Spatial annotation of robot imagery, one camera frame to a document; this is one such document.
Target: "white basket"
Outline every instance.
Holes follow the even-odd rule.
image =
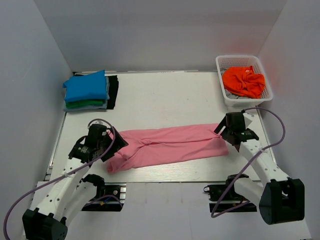
[[[250,55],[222,55],[215,58],[216,67],[219,74],[222,94],[224,97],[224,103],[228,107],[253,107],[257,106],[265,101],[270,101],[274,97],[272,90],[269,85],[269,81],[265,74],[265,71],[256,56]],[[225,92],[224,83],[220,68],[228,69],[230,67],[248,67],[253,66],[255,74],[263,74],[265,81],[265,88],[261,94],[261,98],[250,98],[250,99],[231,99],[228,98]]]

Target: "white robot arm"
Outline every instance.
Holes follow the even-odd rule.
[[[226,180],[223,194],[221,185],[210,185],[210,199],[217,201],[218,206],[219,200],[227,191],[223,200],[235,199],[235,196],[244,197],[257,207],[267,224],[303,220],[304,184],[300,179],[290,178],[275,164],[271,156],[263,151],[259,137],[248,128],[253,117],[244,111],[227,113],[214,132],[220,133],[224,140],[248,160],[248,164],[251,163],[262,186],[245,174],[238,174],[238,177],[235,174]]]
[[[64,240],[68,226],[76,214],[91,199],[104,195],[101,189],[105,187],[105,180],[95,174],[85,177],[84,175],[92,166],[88,163],[101,156],[107,149],[109,151],[98,161],[106,161],[128,145],[114,128],[113,141],[108,134],[109,130],[110,128],[102,124],[92,124],[88,135],[81,137],[69,154],[62,172],[66,177],[52,186],[34,210],[25,211],[22,222],[28,240]],[[73,174],[67,174],[80,167],[83,168]]]

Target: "table surface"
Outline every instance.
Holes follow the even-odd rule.
[[[119,90],[113,110],[78,111],[66,114],[53,157],[50,179],[58,177],[77,139],[87,135],[92,119],[109,121],[119,132],[132,129],[157,129],[193,124],[219,123],[230,110],[216,72],[117,73]],[[266,135],[257,111],[250,128],[263,146]],[[107,183],[128,182],[220,182],[237,174],[247,160],[228,144],[226,156],[208,157],[179,163],[148,166],[109,174],[105,163],[89,170]],[[259,180],[253,168],[245,172]]]

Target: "pink garment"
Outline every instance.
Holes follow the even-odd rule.
[[[171,164],[227,155],[225,141],[214,133],[217,123],[160,129],[127,130],[120,135],[128,146],[107,161],[107,171]]]

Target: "white enclosure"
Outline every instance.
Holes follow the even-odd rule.
[[[217,56],[245,54],[259,57],[266,72],[273,100],[264,107],[287,129],[274,154],[304,182],[305,220],[320,240],[319,10],[317,0],[1,1],[1,221],[44,180],[64,116],[62,83],[72,72],[214,71]],[[279,123],[266,114],[263,124],[277,141]],[[11,239],[20,239],[30,200],[9,219]]]

